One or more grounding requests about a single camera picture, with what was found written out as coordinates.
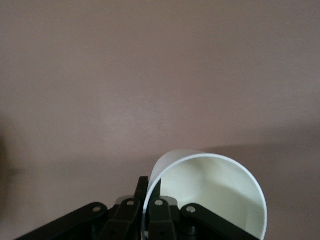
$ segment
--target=silver screw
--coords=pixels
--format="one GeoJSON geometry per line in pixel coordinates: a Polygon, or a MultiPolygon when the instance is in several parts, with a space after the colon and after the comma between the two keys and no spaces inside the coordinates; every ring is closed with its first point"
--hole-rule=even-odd
{"type": "Polygon", "coordinates": [[[94,209],[92,209],[94,213],[99,212],[100,210],[101,210],[100,206],[96,206],[94,209]]]}
{"type": "Polygon", "coordinates": [[[133,205],[135,205],[135,202],[134,202],[134,201],[128,201],[128,202],[126,203],[126,205],[127,205],[127,206],[133,206],[133,205]]]}
{"type": "Polygon", "coordinates": [[[195,209],[194,206],[188,206],[188,207],[186,208],[186,211],[187,211],[188,213],[193,214],[193,213],[196,211],[196,209],[195,209]]]}
{"type": "Polygon", "coordinates": [[[161,200],[157,200],[157,201],[154,202],[154,204],[155,204],[156,206],[161,206],[162,204],[164,204],[164,202],[161,201],[161,200]]]}

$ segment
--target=beige surface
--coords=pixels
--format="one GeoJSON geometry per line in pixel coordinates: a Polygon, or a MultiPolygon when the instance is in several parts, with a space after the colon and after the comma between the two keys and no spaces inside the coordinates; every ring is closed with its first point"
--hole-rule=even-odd
{"type": "Polygon", "coordinates": [[[180,148],[256,176],[266,240],[319,239],[319,106],[319,1],[2,0],[0,239],[113,206],[180,148]]]}

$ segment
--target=brown surface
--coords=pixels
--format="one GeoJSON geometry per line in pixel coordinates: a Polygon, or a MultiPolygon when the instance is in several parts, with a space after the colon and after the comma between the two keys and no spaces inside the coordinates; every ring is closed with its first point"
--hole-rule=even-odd
{"type": "Polygon", "coordinates": [[[319,39],[319,1],[1,1],[0,239],[112,206],[180,148],[251,170],[266,240],[319,239],[319,39]]]}

